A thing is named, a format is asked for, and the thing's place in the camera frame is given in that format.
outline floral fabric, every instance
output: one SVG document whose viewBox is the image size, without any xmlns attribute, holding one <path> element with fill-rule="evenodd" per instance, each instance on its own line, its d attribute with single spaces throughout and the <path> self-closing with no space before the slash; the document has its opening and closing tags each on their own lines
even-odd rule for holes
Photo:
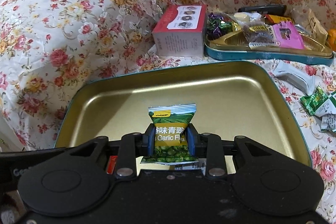
<svg viewBox="0 0 336 224">
<path fill-rule="evenodd" d="M 209 5 L 233 12 L 245 5 L 284 3 L 311 8 L 326 28 L 336 27 L 336 0 L 0 0 L 1 112 L 28 150 L 53 147 L 68 103 L 93 80 L 157 68 L 215 62 L 158 58 L 151 30 L 170 4 Z M 254 61 L 272 75 L 276 61 Z M 335 66 L 291 64 L 325 90 L 336 89 Z M 336 223 L 336 138 L 320 132 L 298 99 L 302 93 L 274 79 L 297 119 L 325 182 L 321 213 Z"/>
</svg>

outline red box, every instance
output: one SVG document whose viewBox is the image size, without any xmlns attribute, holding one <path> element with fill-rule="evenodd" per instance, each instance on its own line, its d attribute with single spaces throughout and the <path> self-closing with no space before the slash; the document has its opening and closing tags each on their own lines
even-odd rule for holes
<svg viewBox="0 0 336 224">
<path fill-rule="evenodd" d="M 203 57 L 206 5 L 169 6 L 152 34 L 159 56 Z"/>
</svg>

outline floral bedsheet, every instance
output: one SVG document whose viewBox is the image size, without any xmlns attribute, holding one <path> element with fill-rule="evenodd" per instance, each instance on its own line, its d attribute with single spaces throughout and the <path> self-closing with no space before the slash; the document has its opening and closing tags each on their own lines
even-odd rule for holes
<svg viewBox="0 0 336 224">
<path fill-rule="evenodd" d="M 244 5 L 284 3 L 311 8 L 326 28 L 335 27 L 336 0 L 0 0 L 0 107 L 26 149 L 53 147 L 68 103 L 85 83 L 127 73 L 215 62 L 210 58 L 159 58 L 151 30 L 170 4 L 208 4 L 233 12 Z M 270 75 L 274 60 L 254 60 Z M 291 65 L 336 90 L 336 67 Z M 325 182 L 318 212 L 336 223 L 336 138 L 302 109 L 302 93 L 274 79 Z"/>
</svg>

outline gold tray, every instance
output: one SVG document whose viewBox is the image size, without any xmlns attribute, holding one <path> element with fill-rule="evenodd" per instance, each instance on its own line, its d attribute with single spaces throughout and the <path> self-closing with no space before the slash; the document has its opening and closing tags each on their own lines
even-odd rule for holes
<svg viewBox="0 0 336 224">
<path fill-rule="evenodd" d="M 224 140 L 245 135 L 311 165 L 301 130 L 278 88 L 263 68 L 245 61 L 154 70 L 88 84 L 73 98 L 55 146 L 145 132 L 152 122 L 148 107 L 193 102 L 197 111 L 192 123 L 199 133 Z M 232 158 L 226 158 L 228 172 L 234 173 Z M 169 167 L 138 164 L 140 168 Z"/>
<path fill-rule="evenodd" d="M 324 58 L 331 58 L 333 56 L 333 50 L 329 45 L 321 45 L 316 40 L 304 34 L 301 34 L 301 36 L 305 47 L 304 50 L 280 47 L 256 47 L 251 50 L 242 30 L 228 33 L 215 40 L 207 40 L 206 44 L 211 48 L 222 51 L 280 52 L 284 54 L 299 54 Z"/>
</svg>

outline teal tin rim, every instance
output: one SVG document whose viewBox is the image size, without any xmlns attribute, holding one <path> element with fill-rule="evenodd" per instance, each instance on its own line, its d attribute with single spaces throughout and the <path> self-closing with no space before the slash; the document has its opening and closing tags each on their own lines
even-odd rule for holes
<svg viewBox="0 0 336 224">
<path fill-rule="evenodd" d="M 299 62 L 307 65 L 326 65 L 330 66 L 334 60 L 332 58 L 313 57 L 297 54 L 282 54 L 278 52 L 248 52 L 248 51 L 221 51 L 205 45 L 207 54 L 216 60 L 233 61 L 233 60 L 251 60 L 251 59 L 280 59 Z"/>
</svg>

